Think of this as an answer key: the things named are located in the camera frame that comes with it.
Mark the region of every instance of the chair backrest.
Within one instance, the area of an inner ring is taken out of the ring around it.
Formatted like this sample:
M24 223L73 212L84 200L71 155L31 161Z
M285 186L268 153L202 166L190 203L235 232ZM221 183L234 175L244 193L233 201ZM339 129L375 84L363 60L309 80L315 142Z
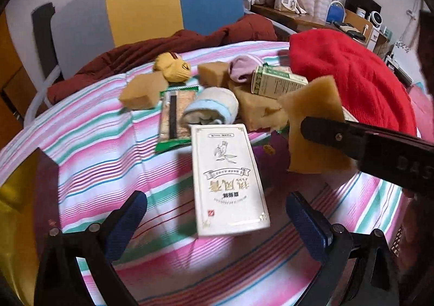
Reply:
M326 23L331 23L333 21L342 23L345 19L345 8L339 1L333 1L328 6L327 17L325 19Z
M53 15L51 31L68 79L114 47L181 29L207 35L243 14L242 0L72 0Z

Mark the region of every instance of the dark red blanket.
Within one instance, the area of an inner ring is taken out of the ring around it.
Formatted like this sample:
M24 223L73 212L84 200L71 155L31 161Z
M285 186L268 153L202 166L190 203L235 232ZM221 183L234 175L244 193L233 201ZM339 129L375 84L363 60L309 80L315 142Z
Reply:
M342 105L358 121L416 135L410 98L377 55L346 34L327 29L292 35L289 43L292 71L309 81L333 75Z
M241 41L277 41L272 23L259 15L247 14L234 24L222 27L208 36L190 30L180 30L167 38L140 41L103 53L78 73L48 88L47 97L56 104L67 96L114 74L127 72L155 59L163 52L182 53Z

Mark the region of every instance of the yellow toy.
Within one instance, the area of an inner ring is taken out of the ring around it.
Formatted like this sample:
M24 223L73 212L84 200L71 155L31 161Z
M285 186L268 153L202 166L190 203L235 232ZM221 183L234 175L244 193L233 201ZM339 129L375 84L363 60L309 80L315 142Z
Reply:
M165 52L155 59L154 71L161 71L170 83L181 83L192 76L190 64L177 53Z

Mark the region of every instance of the purple object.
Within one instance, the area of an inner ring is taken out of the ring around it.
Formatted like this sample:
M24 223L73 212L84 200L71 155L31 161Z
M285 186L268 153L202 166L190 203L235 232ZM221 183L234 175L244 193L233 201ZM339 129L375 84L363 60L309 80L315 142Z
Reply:
M253 155L261 179L275 187L288 184L290 155L288 140L284 136L273 131L267 144L253 147Z
M229 77L236 83L246 83L257 66L262 66L263 59L256 55L241 55L235 57L229 64Z

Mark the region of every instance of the wooden cabinet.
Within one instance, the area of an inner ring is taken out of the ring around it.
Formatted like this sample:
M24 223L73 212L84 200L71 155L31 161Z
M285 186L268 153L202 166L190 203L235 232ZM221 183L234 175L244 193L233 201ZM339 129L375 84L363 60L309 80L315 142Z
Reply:
M0 148L8 144L22 129L21 123L12 115L5 102L0 99Z
M0 14L0 149L23 129L22 120L35 95L36 89L15 50L3 12ZM45 110L43 104L40 112Z
M6 15L3 12L0 14L0 89L3 89L21 66L21 60L12 44Z
M359 32L361 32L366 40L365 42L359 41L363 46L367 46L369 43L369 39L371 37L372 30L374 29L374 25L365 18L360 17L359 15L351 12L350 10L345 9L345 19L344 23L349 23L353 27L355 27Z

